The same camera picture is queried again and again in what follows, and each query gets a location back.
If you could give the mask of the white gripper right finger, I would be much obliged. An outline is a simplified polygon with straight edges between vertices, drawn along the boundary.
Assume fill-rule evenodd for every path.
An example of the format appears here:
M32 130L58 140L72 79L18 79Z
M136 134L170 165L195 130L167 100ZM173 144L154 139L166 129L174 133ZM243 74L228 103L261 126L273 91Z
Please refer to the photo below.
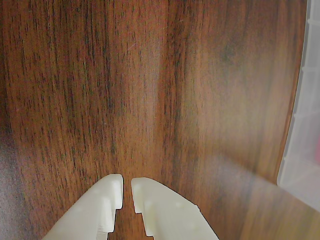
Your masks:
M147 177L131 180L134 211L142 215L145 234L155 240L217 240L197 205Z

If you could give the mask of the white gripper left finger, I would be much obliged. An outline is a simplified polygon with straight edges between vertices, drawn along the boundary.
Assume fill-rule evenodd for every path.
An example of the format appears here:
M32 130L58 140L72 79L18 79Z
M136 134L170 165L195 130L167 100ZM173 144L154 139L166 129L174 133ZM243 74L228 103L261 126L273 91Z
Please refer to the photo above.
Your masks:
M54 224L44 240L106 240L123 206L123 177L109 174L90 187Z

